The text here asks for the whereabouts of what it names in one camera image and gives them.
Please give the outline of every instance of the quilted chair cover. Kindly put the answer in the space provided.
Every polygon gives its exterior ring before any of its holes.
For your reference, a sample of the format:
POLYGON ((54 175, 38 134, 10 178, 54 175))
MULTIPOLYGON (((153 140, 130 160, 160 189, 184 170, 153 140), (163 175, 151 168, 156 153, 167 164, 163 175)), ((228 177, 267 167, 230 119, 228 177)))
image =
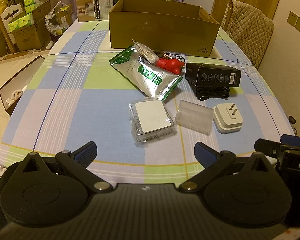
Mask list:
POLYGON ((274 28, 272 20, 252 5, 230 0, 221 28, 240 47, 255 68, 258 69, 274 28), (230 4, 233 6, 233 13, 225 30, 224 27, 230 4))

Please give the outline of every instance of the plaid tablecloth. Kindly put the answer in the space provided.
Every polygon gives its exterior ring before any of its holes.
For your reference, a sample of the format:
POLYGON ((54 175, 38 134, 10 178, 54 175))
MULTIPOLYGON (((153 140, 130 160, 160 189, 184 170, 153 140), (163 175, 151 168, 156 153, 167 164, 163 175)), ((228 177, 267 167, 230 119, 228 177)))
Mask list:
POLYGON ((209 135, 178 126, 174 136, 136 145, 131 136, 129 103, 144 96, 109 64, 108 21, 77 21, 62 35, 20 99, 0 145, 0 164, 21 161, 31 151, 51 156, 95 141, 98 156, 88 167, 110 183, 179 185, 203 167, 194 158, 202 141, 237 155, 254 151, 258 138, 279 141, 293 134, 280 104, 248 58, 222 30, 211 58, 185 56, 187 62, 227 64, 242 71, 240 87, 228 100, 198 101, 187 80, 165 100, 175 116, 179 101, 214 107, 235 103, 244 119, 239 132, 209 135))

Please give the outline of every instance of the black cable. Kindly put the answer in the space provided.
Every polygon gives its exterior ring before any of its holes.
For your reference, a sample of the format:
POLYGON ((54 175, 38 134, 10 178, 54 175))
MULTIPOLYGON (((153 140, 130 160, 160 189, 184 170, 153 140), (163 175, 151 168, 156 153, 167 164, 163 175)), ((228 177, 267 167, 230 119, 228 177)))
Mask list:
POLYGON ((203 101, 214 96, 217 98, 228 98, 230 88, 228 87, 217 87, 217 88, 208 88, 208 87, 197 87, 195 90, 195 95, 198 100, 203 101))

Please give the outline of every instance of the red rubber toy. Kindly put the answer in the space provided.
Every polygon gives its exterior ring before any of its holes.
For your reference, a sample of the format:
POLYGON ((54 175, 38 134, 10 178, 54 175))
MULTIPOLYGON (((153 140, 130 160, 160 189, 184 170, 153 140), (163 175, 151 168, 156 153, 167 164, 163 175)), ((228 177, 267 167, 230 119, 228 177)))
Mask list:
POLYGON ((159 60, 157 61, 157 67, 163 68, 177 75, 180 75, 182 71, 182 67, 184 65, 185 65, 184 62, 181 62, 176 58, 171 58, 171 59, 159 58, 159 60))

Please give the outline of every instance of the silver packet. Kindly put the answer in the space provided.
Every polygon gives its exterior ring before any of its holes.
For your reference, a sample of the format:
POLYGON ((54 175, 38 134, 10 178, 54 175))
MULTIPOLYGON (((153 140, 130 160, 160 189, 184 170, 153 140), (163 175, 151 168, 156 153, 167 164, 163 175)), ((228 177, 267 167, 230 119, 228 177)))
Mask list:
POLYGON ((149 63, 132 45, 109 60, 112 67, 149 97, 165 100, 182 77, 149 63))

